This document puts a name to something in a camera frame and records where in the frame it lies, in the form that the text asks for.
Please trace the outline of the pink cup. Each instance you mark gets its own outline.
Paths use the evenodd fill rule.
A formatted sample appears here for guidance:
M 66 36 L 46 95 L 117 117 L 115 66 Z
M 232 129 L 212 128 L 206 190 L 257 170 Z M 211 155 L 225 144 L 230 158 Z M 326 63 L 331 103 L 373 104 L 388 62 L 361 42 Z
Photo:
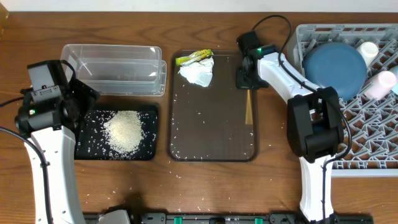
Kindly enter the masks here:
M 365 82 L 365 85 L 371 83 L 364 95 L 370 100 L 376 99 L 381 100 L 384 98 L 396 85 L 397 77 L 390 71 L 381 71 L 377 75 L 373 76 Z

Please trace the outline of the white tissue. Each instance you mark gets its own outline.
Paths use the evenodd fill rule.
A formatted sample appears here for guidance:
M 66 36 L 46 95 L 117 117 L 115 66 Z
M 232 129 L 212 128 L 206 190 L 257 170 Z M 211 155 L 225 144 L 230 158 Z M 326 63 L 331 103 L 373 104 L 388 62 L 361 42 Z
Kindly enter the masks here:
M 180 67 L 179 74 L 189 83 L 208 87 L 213 78 L 214 60 L 212 57 L 193 62 L 190 65 Z

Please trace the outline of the dark blue plate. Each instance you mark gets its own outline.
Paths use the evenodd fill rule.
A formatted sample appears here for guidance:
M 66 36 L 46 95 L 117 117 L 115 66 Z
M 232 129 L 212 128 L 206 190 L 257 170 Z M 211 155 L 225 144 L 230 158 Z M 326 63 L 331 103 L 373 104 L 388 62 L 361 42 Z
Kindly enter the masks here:
M 343 101 L 352 100 L 366 81 L 367 66 L 360 53 L 341 42 L 311 50 L 302 62 L 306 78 L 321 88 L 333 87 Z

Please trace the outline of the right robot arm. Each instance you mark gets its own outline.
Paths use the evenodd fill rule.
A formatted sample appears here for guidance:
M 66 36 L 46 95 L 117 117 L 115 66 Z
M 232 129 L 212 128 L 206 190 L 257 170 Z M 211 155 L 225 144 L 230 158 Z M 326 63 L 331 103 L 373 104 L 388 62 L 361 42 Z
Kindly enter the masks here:
M 306 80 L 275 45 L 262 45 L 253 30 L 240 35 L 237 44 L 243 62 L 236 86 L 245 90 L 271 86 L 287 105 L 287 140 L 301 168 L 303 221 L 333 223 L 330 167 L 343 141 L 337 92 Z

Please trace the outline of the green yellow snack wrapper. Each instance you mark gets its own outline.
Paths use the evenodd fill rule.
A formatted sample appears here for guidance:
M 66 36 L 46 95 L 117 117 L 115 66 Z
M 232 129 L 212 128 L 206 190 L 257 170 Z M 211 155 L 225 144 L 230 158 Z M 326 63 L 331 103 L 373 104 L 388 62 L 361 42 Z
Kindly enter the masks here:
M 211 49 L 198 50 L 188 56 L 176 58 L 175 63 L 178 66 L 187 66 L 194 62 L 199 62 L 199 61 L 203 60 L 204 58 L 207 58 L 212 55 L 213 55 L 213 52 Z

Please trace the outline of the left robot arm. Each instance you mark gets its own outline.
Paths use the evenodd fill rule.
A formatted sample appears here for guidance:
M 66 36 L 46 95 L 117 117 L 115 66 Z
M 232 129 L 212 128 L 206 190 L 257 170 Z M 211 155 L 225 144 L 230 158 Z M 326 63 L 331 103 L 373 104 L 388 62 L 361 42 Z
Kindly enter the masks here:
M 15 118 L 32 168 L 36 223 L 84 223 L 75 174 L 76 140 L 100 94 L 67 77 L 66 60 L 28 65 L 32 86 Z

